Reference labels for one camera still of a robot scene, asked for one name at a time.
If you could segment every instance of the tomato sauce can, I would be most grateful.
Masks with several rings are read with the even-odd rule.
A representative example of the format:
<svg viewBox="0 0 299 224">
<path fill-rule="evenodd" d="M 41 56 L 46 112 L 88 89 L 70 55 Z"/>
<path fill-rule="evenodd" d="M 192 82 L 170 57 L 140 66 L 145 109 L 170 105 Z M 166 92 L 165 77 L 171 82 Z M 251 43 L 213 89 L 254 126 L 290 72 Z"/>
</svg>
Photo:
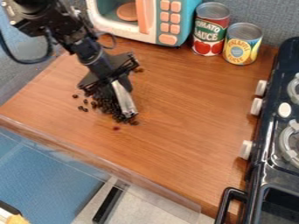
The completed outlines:
<svg viewBox="0 0 299 224">
<path fill-rule="evenodd" d="M 229 9 L 222 3 L 202 3 L 196 12 L 192 50 L 205 56 L 222 53 Z"/>
<path fill-rule="evenodd" d="M 227 29 L 223 57 L 234 65 L 249 65 L 255 62 L 261 41 L 261 28 L 255 24 L 232 24 Z"/>
</svg>

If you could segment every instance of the oven handle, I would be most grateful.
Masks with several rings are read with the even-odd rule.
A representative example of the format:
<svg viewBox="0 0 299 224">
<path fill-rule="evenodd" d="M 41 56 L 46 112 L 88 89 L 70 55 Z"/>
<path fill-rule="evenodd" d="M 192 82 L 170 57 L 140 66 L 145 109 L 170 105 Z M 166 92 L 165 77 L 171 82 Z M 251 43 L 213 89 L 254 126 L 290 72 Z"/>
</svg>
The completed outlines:
<svg viewBox="0 0 299 224">
<path fill-rule="evenodd" d="M 154 19 L 154 1 L 136 0 L 136 13 L 138 17 L 139 32 L 149 34 Z"/>
<path fill-rule="evenodd" d="M 238 200 L 246 203 L 247 193 L 233 187 L 227 187 L 227 189 L 223 192 L 214 224 L 224 224 L 226 222 L 227 210 L 232 200 Z"/>
</svg>

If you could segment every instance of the microwave button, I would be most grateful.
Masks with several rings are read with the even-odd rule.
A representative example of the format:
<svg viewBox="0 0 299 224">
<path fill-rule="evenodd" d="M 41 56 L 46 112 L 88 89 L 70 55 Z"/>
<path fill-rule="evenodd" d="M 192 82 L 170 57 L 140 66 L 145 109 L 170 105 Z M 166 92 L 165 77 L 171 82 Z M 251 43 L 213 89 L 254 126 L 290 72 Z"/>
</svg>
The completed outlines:
<svg viewBox="0 0 299 224">
<path fill-rule="evenodd" d="M 172 24 L 170 27 L 170 32 L 172 34 L 179 34 L 181 32 L 181 26 L 179 24 Z"/>
<path fill-rule="evenodd" d="M 168 34 L 162 34 L 159 37 L 159 40 L 161 43 L 173 46 L 177 43 L 177 37 L 173 35 L 168 35 Z"/>
<path fill-rule="evenodd" d="M 171 14 L 170 21 L 173 24 L 179 24 L 181 22 L 181 15 L 179 15 L 179 14 Z"/>
<path fill-rule="evenodd" d="M 180 2 L 172 2 L 171 10 L 173 12 L 180 12 L 182 10 L 182 4 Z"/>
<path fill-rule="evenodd" d="M 169 32 L 170 31 L 170 25 L 166 23 L 161 23 L 160 30 L 162 32 Z"/>
<path fill-rule="evenodd" d="M 170 9 L 170 1 L 165 1 L 165 0 L 161 1 L 160 8 L 163 11 L 168 11 Z"/>
<path fill-rule="evenodd" d="M 168 22 L 168 21 L 170 21 L 170 13 L 163 11 L 160 14 L 160 18 L 161 18 L 161 21 Z"/>
</svg>

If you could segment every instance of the wooden countertop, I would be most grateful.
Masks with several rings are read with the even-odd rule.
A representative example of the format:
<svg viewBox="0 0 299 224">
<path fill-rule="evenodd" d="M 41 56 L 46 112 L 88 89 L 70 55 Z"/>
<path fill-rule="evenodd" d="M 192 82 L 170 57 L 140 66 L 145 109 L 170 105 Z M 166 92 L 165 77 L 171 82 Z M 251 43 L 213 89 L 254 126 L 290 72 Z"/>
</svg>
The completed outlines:
<svg viewBox="0 0 299 224">
<path fill-rule="evenodd" d="M 67 54 L 0 108 L 0 125 L 143 186 L 147 180 L 164 186 L 214 217 L 223 190 L 244 187 L 247 163 L 239 149 L 257 122 L 248 111 L 277 50 L 263 46 L 254 64 L 235 66 L 195 55 L 188 45 L 118 40 L 112 53 L 134 51 L 145 69 L 130 76 L 139 126 L 80 112 L 83 97 L 72 95 L 87 69 Z"/>
</svg>

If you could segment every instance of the black stove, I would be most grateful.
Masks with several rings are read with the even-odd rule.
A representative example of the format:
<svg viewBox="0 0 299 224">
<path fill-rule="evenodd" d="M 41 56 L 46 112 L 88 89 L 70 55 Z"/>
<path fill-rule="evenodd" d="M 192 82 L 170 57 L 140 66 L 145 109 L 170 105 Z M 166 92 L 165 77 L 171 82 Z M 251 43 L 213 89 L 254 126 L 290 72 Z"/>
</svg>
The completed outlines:
<svg viewBox="0 0 299 224">
<path fill-rule="evenodd" d="M 261 119 L 241 152 L 247 189 L 225 190 L 215 223 L 226 222 L 232 200 L 243 202 L 238 223 L 299 223 L 299 38 L 282 44 L 256 94 L 251 113 Z"/>
</svg>

